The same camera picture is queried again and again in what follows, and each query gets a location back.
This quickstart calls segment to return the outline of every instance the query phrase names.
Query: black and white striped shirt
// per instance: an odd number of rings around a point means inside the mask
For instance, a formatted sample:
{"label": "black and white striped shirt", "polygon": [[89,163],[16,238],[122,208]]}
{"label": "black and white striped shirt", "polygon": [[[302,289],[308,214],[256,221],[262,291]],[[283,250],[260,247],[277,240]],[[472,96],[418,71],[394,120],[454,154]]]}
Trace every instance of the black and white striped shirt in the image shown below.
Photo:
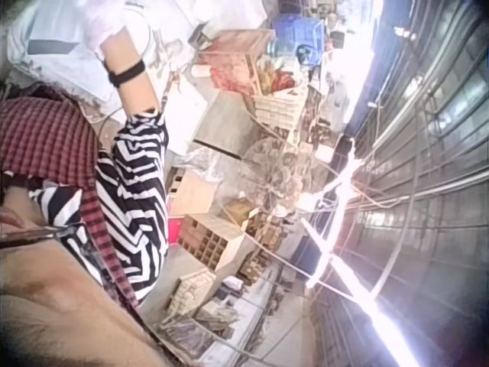
{"label": "black and white striped shirt", "polygon": [[[167,251],[164,191],[167,145],[168,134],[160,113],[133,115],[117,134],[110,154],[104,149],[99,151],[96,166],[96,190],[108,233],[139,301],[153,289]],[[15,178],[12,172],[3,172],[2,176],[7,182]],[[48,224],[65,226],[80,222],[81,190],[29,178],[29,197],[39,204]],[[102,284],[97,265],[81,251],[87,241],[87,232],[80,226],[76,235],[63,244]]]}

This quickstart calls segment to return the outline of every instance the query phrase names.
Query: hand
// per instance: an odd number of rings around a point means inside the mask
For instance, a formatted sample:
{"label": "hand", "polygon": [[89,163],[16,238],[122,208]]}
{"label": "hand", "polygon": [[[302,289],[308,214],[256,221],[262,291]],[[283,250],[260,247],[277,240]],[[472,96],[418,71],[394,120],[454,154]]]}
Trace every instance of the hand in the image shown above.
{"label": "hand", "polygon": [[98,49],[107,38],[122,30],[124,3],[125,0],[76,0],[88,48]]}

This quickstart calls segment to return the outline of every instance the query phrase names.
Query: skin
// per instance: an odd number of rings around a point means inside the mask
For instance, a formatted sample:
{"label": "skin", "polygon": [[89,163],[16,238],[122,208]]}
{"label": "skin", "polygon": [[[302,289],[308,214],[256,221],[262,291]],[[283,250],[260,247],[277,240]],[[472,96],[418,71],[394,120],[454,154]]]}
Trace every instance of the skin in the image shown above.
{"label": "skin", "polygon": [[[102,50],[116,74],[140,60],[125,29],[106,40]],[[118,92],[128,115],[159,109],[147,73],[124,83]],[[8,219],[2,220],[4,232],[45,224],[40,208],[21,188],[8,189],[0,211]],[[13,356],[93,360],[95,365],[168,365],[139,325],[58,242],[1,249],[0,272],[2,347]]]}

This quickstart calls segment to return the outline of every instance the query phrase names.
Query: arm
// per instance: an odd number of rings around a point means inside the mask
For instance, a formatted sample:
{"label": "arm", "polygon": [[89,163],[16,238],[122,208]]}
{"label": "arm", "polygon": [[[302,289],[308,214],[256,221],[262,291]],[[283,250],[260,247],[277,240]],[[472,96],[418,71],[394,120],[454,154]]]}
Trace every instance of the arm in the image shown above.
{"label": "arm", "polygon": [[[116,75],[140,56],[124,29],[102,43],[105,62]],[[142,301],[154,286],[167,251],[164,153],[168,133],[146,72],[118,89],[128,116],[112,154],[99,153],[97,192],[108,232],[134,293]]]}
{"label": "arm", "polygon": [[[105,40],[102,51],[108,69],[116,75],[125,72],[141,59],[125,28]],[[122,84],[118,93],[127,116],[159,110],[156,94],[146,72]]]}

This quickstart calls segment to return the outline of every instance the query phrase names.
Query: corrugated metal wall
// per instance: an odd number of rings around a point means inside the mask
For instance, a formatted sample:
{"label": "corrugated metal wall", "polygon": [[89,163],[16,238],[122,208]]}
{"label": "corrugated metal wall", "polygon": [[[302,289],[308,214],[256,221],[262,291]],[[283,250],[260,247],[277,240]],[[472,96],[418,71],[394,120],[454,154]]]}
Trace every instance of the corrugated metal wall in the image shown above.
{"label": "corrugated metal wall", "polygon": [[[384,208],[358,201],[340,252],[381,290],[421,365],[462,365],[471,344],[487,350],[477,332],[489,300],[489,23],[470,2],[424,2],[428,18],[385,89],[378,127],[373,113],[358,136],[369,159],[357,179]],[[333,274],[328,282],[345,290]],[[356,304],[325,291],[322,300],[322,365],[395,365]]]}

